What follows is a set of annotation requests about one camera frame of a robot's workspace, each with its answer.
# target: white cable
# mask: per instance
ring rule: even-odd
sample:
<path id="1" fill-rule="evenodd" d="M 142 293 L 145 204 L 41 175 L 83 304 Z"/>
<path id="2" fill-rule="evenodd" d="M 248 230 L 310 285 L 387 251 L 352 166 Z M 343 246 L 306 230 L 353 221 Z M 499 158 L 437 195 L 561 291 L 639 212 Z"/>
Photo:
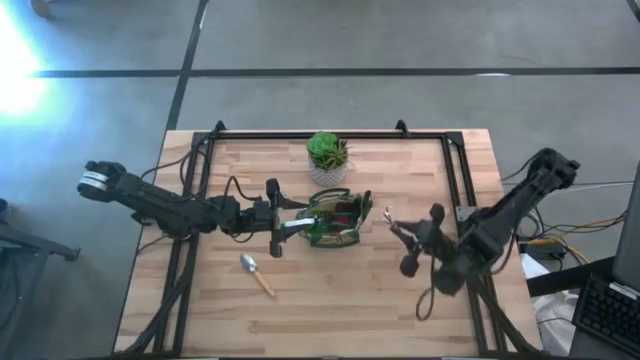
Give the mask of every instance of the white cable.
<path id="1" fill-rule="evenodd" d="M 569 192 L 576 192 L 576 191 L 583 191 L 583 190 L 594 190 L 594 189 L 601 189 L 601 188 L 615 187 L 615 186 L 631 186 L 631 185 L 633 185 L 633 183 L 620 182 L 620 183 L 612 183 L 612 184 L 600 184 L 600 185 L 591 185 L 591 186 L 582 186 L 582 187 L 570 187 L 568 189 L 554 191 L 551 194 L 548 194 L 547 197 L 553 196 L 553 195 L 556 195 L 556 194 L 566 194 L 566 193 L 569 193 Z"/>

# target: black cable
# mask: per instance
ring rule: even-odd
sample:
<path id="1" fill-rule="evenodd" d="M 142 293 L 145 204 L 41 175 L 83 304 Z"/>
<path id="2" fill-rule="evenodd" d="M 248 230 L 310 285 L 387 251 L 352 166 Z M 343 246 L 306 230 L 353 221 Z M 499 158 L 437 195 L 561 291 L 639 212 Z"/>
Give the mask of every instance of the black cable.
<path id="1" fill-rule="evenodd" d="M 537 155 L 537 153 L 536 153 L 536 154 L 534 154 L 533 156 L 531 156 L 531 157 L 529 158 L 529 160 L 527 160 L 527 161 L 524 163 L 524 165 L 522 165 L 522 167 L 521 167 L 520 169 L 518 169 L 518 171 L 514 172 L 514 173 L 513 173 L 513 174 L 511 174 L 511 175 L 508 175 L 508 176 L 506 176 L 506 177 L 503 177 L 502 179 L 500 179 L 500 181 L 509 180 L 509 179 L 511 179 L 512 177 L 514 177 L 514 176 L 516 176 L 516 175 L 520 174 L 520 173 L 521 173 L 521 172 L 522 172 L 522 171 L 527 167 L 527 165 L 529 165 L 529 163 L 531 162 L 531 160 L 533 160 L 533 158 L 534 158 L 536 155 Z"/>
<path id="2" fill-rule="evenodd" d="M 547 319 L 547 320 L 542 320 L 542 321 L 538 322 L 538 325 L 540 325 L 540 324 L 544 324 L 544 323 L 546 323 L 547 321 L 555 321 L 555 320 L 562 320 L 562 321 L 566 321 L 566 322 L 568 322 L 569 324 L 573 325 L 573 324 L 571 323 L 571 320 L 569 320 L 569 319 L 565 319 L 565 318 L 551 318 L 551 319 Z"/>
<path id="3" fill-rule="evenodd" d="M 140 180 L 144 180 L 144 177 L 151 174 L 154 171 L 158 171 L 160 169 L 164 169 L 164 168 L 168 168 L 169 166 L 173 166 L 173 165 L 177 165 L 178 163 L 180 163 L 181 161 L 184 161 L 186 158 L 188 158 L 191 155 L 192 151 L 188 151 L 186 155 L 184 155 L 183 157 L 181 157 L 180 159 L 170 162 L 168 164 L 164 164 L 164 165 L 159 165 L 156 167 L 152 167 L 151 169 L 145 171 L 142 173 L 142 175 L 140 175 Z"/>
<path id="4" fill-rule="evenodd" d="M 149 246 L 157 243 L 158 241 L 162 240 L 162 239 L 170 239 L 171 237 L 167 234 L 162 234 L 162 236 L 160 236 L 159 238 L 153 240 L 150 243 L 144 244 L 140 249 L 138 249 L 138 252 L 136 253 L 136 255 L 140 255 L 140 253 L 142 252 L 142 250 L 148 248 Z"/>
<path id="5" fill-rule="evenodd" d="M 229 179 L 227 180 L 227 184 L 224 187 L 224 193 L 222 194 L 223 196 L 226 197 L 227 194 L 229 193 L 229 186 L 231 186 L 231 181 L 233 181 L 236 184 L 238 193 L 240 194 L 240 196 L 242 196 L 243 199 L 249 200 L 249 201 L 260 201 L 262 199 L 260 196 L 248 197 L 247 195 L 245 195 L 242 192 L 242 189 L 240 188 L 240 184 L 238 184 L 238 179 L 236 179 L 236 177 L 233 175 L 229 176 Z"/>
<path id="6" fill-rule="evenodd" d="M 255 233 L 256 233 L 256 219 L 251 217 L 251 233 L 249 234 L 249 236 L 247 236 L 246 239 L 238 240 L 238 236 L 240 234 L 234 234 L 234 235 L 231 235 L 231 240 L 237 242 L 238 244 L 244 244 L 247 241 L 251 240 L 251 238 L 253 237 L 253 234 Z"/>
<path id="7" fill-rule="evenodd" d="M 240 184 L 238 183 L 238 179 L 236 179 L 236 177 L 233 176 L 233 175 L 229 176 L 229 179 L 227 180 L 227 184 L 224 186 L 224 193 L 222 194 L 223 195 L 223 199 L 227 198 L 227 194 L 229 194 L 229 187 L 231 186 L 231 182 L 232 181 L 235 183 L 236 188 L 238 189 L 238 193 L 240 194 L 240 196 L 242 196 L 243 199 L 249 200 L 249 201 L 260 201 L 262 199 L 260 196 L 249 197 L 249 196 L 245 195 L 242 192 L 242 189 L 240 188 Z M 224 210 L 224 206 L 226 205 L 226 203 L 227 203 L 226 201 L 224 201 L 222 203 L 222 209 L 220 209 L 220 211 Z M 231 235 L 231 240 L 233 240 L 233 241 L 235 241 L 235 242 L 237 242 L 239 244 L 246 243 L 247 241 L 251 240 L 251 238 L 253 237 L 254 233 L 255 233 L 255 219 L 251 218 L 251 234 L 249 234 L 249 236 L 246 239 L 243 239 L 243 240 L 238 240 L 238 235 L 240 235 L 240 234 L 234 234 L 234 235 Z"/>
<path id="8" fill-rule="evenodd" d="M 436 269 L 436 259 L 432 257 L 431 258 L 431 268 L 429 270 L 429 283 L 430 284 L 433 284 L 433 273 L 435 272 L 435 269 Z M 429 294 L 431 295 L 430 301 L 429 301 L 429 310 L 427 310 L 426 314 L 420 315 L 420 307 L 422 305 L 422 300 L 424 300 L 424 298 Z M 420 297 L 418 298 L 418 302 L 416 303 L 416 318 L 418 318 L 418 320 L 425 321 L 431 316 L 431 312 L 433 311 L 433 305 L 435 303 L 435 294 L 436 294 L 436 292 L 433 291 L 433 285 L 431 285 L 428 288 L 424 289 L 422 294 L 420 294 Z"/>
<path id="9" fill-rule="evenodd" d="M 546 229 L 546 225 L 544 223 L 544 221 L 542 220 L 542 215 L 540 214 L 540 210 L 538 210 L 538 205 L 533 207 L 533 211 L 536 213 L 536 216 L 538 217 L 538 220 L 540 221 L 540 228 L 541 228 L 541 234 L 547 232 Z"/>
<path id="10" fill-rule="evenodd" d="M 515 234 L 511 236 L 511 242 L 509 243 L 509 250 L 507 250 L 507 255 L 504 257 L 504 260 L 502 260 L 502 264 L 500 264 L 500 266 L 496 270 L 491 271 L 491 275 L 499 274 L 502 270 L 504 270 L 505 266 L 507 266 L 507 262 L 509 262 L 509 257 L 511 257 L 513 244 L 516 242 L 516 238 L 517 235 Z"/>

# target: green plant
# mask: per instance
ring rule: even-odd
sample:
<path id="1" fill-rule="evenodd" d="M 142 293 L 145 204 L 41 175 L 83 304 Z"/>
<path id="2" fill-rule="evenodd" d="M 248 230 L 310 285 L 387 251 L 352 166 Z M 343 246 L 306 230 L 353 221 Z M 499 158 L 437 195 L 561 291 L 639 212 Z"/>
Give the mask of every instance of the green plant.
<path id="1" fill-rule="evenodd" d="M 337 169 L 348 160 L 347 140 L 323 131 L 318 131 L 309 139 L 307 151 L 313 164 L 325 171 Z"/>

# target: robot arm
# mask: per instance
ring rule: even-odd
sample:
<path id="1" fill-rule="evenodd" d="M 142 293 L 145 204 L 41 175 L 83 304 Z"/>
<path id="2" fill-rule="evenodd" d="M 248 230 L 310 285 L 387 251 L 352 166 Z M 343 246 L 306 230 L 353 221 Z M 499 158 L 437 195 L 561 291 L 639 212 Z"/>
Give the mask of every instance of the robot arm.
<path id="1" fill-rule="evenodd" d="M 440 231 L 444 217 L 440 204 L 431 210 L 433 221 L 392 223 L 391 230 L 396 235 L 404 234 L 401 240 L 409 250 L 400 266 L 402 273 L 413 276 L 420 253 L 432 255 L 442 262 L 434 273 L 433 285 L 444 294 L 454 295 L 469 277 L 490 271 L 520 220 L 547 194 L 571 186 L 579 167 L 576 161 L 567 160 L 553 149 L 540 150 L 532 158 L 522 182 L 494 206 L 478 209 L 465 220 L 462 228 L 466 231 L 457 244 Z"/>
<path id="2" fill-rule="evenodd" d="M 268 200 L 261 197 L 253 206 L 241 209 L 233 196 L 216 196 L 206 200 L 184 198 L 143 181 L 113 162 L 89 161 L 87 171 L 78 184 L 83 197 L 100 202 L 118 202 L 133 209 L 131 217 L 143 223 L 153 219 L 158 227 L 174 238 L 185 238 L 196 232 L 209 233 L 217 227 L 227 235 L 270 231 L 271 255 L 282 256 L 280 243 L 315 223 L 314 219 L 280 224 L 278 209 L 299 209 L 307 204 L 286 199 L 276 179 L 267 181 Z"/>

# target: wooden table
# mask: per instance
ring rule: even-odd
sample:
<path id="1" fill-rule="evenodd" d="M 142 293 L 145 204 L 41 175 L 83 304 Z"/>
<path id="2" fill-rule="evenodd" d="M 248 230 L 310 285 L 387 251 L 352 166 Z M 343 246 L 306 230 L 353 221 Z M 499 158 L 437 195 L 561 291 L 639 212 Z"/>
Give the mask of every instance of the wooden table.
<path id="1" fill-rule="evenodd" d="M 478 203 L 492 205 L 502 196 L 502 185 L 489 133 L 463 130 L 463 134 Z M 160 164 L 182 157 L 190 148 L 192 135 L 193 131 L 168 132 Z M 305 144 L 303 140 L 218 140 L 207 193 L 221 194 L 227 178 L 235 175 L 247 195 L 264 196 L 265 181 L 275 177 L 288 197 L 305 201 L 321 190 L 307 173 Z M 306 240 L 294 236 L 283 244 L 284 256 L 274 259 L 268 253 L 269 234 L 256 234 L 246 244 L 236 244 L 219 231 L 203 234 L 183 356 L 417 357 L 477 353 L 466 290 L 453 298 L 438 293 L 431 318 L 425 322 L 415 319 L 416 300 L 429 285 L 430 259 L 421 257 L 415 278 L 403 277 L 398 266 L 405 255 L 404 247 L 380 220 L 387 205 L 393 207 L 395 219 L 415 220 L 428 217 L 430 206 L 439 202 L 447 214 L 443 230 L 457 237 L 439 142 L 352 140 L 350 146 L 352 164 L 344 185 L 354 192 L 371 190 L 374 199 L 361 243 L 343 249 L 312 249 Z M 156 184 L 181 192 L 178 167 L 160 170 Z M 236 195 L 243 207 L 251 205 L 240 199 L 235 189 L 230 194 Z M 290 220 L 294 214 L 281 211 L 281 220 Z M 140 245 L 159 234 L 157 228 L 146 228 Z M 157 310 L 170 248 L 167 240 L 138 256 L 116 350 L 126 348 Z M 275 299 L 243 271 L 238 259 L 242 252 L 256 259 L 277 293 Z M 540 348 L 517 252 L 511 255 L 505 270 L 495 276 L 495 284 L 509 318 L 529 342 Z M 492 344 L 486 311 L 483 317 Z M 171 338 L 172 320 L 175 311 L 167 330 Z"/>

